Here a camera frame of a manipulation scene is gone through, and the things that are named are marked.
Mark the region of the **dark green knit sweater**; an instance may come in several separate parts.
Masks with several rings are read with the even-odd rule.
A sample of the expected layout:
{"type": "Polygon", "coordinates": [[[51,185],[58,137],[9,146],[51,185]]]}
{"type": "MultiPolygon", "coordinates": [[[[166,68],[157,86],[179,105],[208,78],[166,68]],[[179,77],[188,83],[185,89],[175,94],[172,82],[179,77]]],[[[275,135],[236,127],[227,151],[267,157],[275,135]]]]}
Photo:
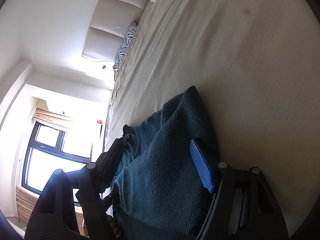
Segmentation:
{"type": "Polygon", "coordinates": [[[195,87],[165,103],[140,125],[124,126],[124,154],[112,181],[118,190],[114,216],[124,239],[195,239],[212,194],[191,158],[191,140],[209,147],[213,166],[219,148],[207,110],[195,87]]]}

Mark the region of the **black framed window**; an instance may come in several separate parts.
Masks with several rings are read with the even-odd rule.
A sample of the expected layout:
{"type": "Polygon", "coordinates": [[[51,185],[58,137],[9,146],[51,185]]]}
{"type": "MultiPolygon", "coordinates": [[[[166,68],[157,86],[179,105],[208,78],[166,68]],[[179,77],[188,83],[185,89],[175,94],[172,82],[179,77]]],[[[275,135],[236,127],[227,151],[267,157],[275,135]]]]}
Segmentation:
{"type": "Polygon", "coordinates": [[[52,173],[80,170],[92,160],[93,145],[77,131],[65,132],[35,122],[25,154],[22,186],[40,194],[52,173]]]}

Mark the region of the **beige roman blind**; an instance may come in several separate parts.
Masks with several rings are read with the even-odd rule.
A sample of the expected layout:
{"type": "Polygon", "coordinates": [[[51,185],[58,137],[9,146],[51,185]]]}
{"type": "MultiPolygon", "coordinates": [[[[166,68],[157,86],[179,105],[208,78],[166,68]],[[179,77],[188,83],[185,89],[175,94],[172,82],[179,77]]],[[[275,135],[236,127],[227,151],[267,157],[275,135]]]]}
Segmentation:
{"type": "Polygon", "coordinates": [[[39,107],[36,108],[33,114],[33,119],[41,124],[63,131],[67,131],[73,126],[71,118],[39,107]]]}

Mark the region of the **beige bed cover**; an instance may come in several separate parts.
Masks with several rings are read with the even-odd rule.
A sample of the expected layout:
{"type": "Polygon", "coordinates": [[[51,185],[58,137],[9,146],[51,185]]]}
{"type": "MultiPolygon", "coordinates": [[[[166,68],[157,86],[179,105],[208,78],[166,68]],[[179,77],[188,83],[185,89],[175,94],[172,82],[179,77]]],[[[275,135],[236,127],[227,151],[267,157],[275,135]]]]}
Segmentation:
{"type": "Polygon", "coordinates": [[[223,161],[262,169],[290,235],[319,196],[319,0],[157,0],[116,78],[106,147],[195,86],[223,161]]]}

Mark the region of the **zebra print pillow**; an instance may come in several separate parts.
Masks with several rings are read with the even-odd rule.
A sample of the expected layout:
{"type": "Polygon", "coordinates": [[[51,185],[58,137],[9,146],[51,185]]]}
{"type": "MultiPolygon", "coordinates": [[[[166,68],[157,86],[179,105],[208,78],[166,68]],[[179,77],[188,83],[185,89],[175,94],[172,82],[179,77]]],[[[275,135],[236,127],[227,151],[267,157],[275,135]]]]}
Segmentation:
{"type": "Polygon", "coordinates": [[[115,72],[118,72],[120,70],[124,56],[131,45],[131,42],[136,34],[137,29],[138,25],[136,24],[136,22],[131,22],[129,27],[127,28],[123,41],[114,58],[113,70],[115,72]]]}

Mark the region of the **cream padded headboard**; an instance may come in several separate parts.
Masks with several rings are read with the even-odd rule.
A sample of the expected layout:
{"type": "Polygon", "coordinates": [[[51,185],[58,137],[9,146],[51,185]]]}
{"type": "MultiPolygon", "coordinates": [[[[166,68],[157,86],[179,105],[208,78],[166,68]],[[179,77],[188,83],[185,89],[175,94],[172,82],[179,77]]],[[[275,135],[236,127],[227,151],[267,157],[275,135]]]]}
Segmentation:
{"type": "Polygon", "coordinates": [[[98,0],[87,31],[82,57],[113,62],[132,22],[138,22],[148,0],[98,0]]]}

